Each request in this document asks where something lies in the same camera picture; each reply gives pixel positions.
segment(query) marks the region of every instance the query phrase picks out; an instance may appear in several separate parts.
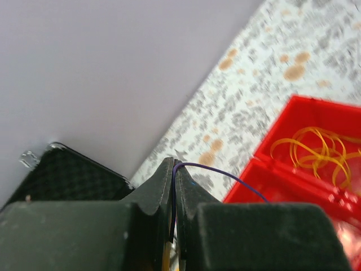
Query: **speckled countertop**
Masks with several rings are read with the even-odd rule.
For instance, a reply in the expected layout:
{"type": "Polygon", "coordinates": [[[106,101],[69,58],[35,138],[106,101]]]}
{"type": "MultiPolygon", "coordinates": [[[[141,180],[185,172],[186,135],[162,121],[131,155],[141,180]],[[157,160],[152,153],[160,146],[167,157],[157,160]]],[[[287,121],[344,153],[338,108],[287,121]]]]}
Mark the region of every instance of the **speckled countertop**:
{"type": "MultiPolygon", "coordinates": [[[[270,0],[251,18],[131,183],[164,157],[239,175],[292,94],[361,104],[361,0],[270,0]]],[[[188,168],[217,199],[227,177],[188,168]]]]}

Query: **red container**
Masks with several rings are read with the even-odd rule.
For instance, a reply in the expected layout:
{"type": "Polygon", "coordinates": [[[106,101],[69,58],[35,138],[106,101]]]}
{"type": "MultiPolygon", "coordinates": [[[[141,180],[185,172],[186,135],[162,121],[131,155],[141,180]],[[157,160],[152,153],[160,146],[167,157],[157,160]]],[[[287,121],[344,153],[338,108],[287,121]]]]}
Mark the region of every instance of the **red container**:
{"type": "MultiPolygon", "coordinates": [[[[335,165],[328,163],[314,177],[312,169],[295,169],[290,159],[289,144],[278,145],[270,155],[271,145],[282,138],[292,138],[300,129],[316,126],[334,133],[361,138],[361,108],[293,96],[263,142],[255,157],[240,176],[271,202],[309,202],[322,207],[334,223],[336,233],[355,270],[361,271],[361,201],[352,191],[342,190],[332,184],[335,165]]],[[[321,147],[320,139],[307,135],[302,142],[310,148],[321,147]]],[[[361,144],[343,141],[347,153],[356,152],[361,144]]],[[[298,148],[298,157],[309,155],[298,148]]],[[[351,169],[353,191],[361,192],[361,158],[347,161],[351,169]]],[[[336,184],[345,179],[341,173],[336,184]]],[[[226,203],[261,202],[255,193],[236,183],[226,196],[226,203]]]]}

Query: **yellow string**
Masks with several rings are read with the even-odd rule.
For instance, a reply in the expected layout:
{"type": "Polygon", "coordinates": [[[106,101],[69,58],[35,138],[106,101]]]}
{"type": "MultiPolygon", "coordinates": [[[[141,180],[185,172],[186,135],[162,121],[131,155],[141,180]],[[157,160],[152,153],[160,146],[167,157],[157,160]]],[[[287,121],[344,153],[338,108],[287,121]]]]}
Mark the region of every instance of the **yellow string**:
{"type": "Polygon", "coordinates": [[[339,187],[342,189],[346,187],[351,189],[351,169],[347,163],[347,160],[361,157],[361,150],[359,149],[357,152],[348,154],[346,147],[341,139],[352,143],[361,144],[361,139],[339,135],[332,131],[310,126],[300,129],[293,135],[292,138],[283,138],[275,141],[271,146],[270,154],[273,158],[273,151],[278,145],[289,143],[289,156],[295,168],[301,167],[313,169],[314,176],[318,179],[321,179],[318,173],[318,169],[327,165],[328,162],[334,163],[336,167],[332,173],[333,185],[337,186],[336,178],[340,170],[342,170],[345,174],[346,180],[339,184],[339,187]],[[321,140],[322,147],[311,149],[303,144],[301,141],[307,133],[315,134],[321,140]],[[328,146],[325,138],[332,142],[332,147],[328,146]],[[341,145],[342,152],[336,150],[336,142],[341,145]],[[302,147],[307,152],[309,152],[310,155],[298,158],[297,147],[302,147]]]}

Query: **purple cable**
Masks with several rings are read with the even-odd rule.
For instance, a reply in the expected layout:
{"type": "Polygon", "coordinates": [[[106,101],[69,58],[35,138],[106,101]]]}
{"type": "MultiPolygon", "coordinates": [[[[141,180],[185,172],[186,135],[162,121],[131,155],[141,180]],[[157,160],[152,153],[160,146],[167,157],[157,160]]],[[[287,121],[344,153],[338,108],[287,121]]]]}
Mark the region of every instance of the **purple cable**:
{"type": "Polygon", "coordinates": [[[240,184],[244,185],[245,187],[247,187],[249,190],[251,190],[252,192],[254,192],[255,194],[257,194],[260,198],[262,198],[265,202],[269,203],[269,201],[266,199],[265,196],[263,196],[260,192],[258,192],[256,189],[254,189],[253,187],[251,187],[250,185],[248,185],[247,183],[245,183],[244,181],[242,181],[241,179],[237,178],[236,176],[222,171],[220,169],[217,168],[212,168],[212,167],[208,167],[206,165],[202,165],[202,164],[197,164],[197,163],[179,163],[177,165],[174,166],[172,174],[171,174],[171,186],[172,186],[172,207],[171,207],[171,224],[170,224],[170,232],[169,232],[169,241],[171,241],[171,243],[173,243],[173,237],[174,237],[174,230],[175,230],[175,209],[176,209],[176,205],[177,205],[177,201],[175,198],[175,174],[177,173],[178,168],[183,167],[185,165],[190,165],[193,167],[199,167],[199,168],[205,168],[208,169],[210,171],[214,171],[214,172],[218,172],[220,174],[224,174],[232,179],[235,179],[237,182],[239,182],[240,184]]]}

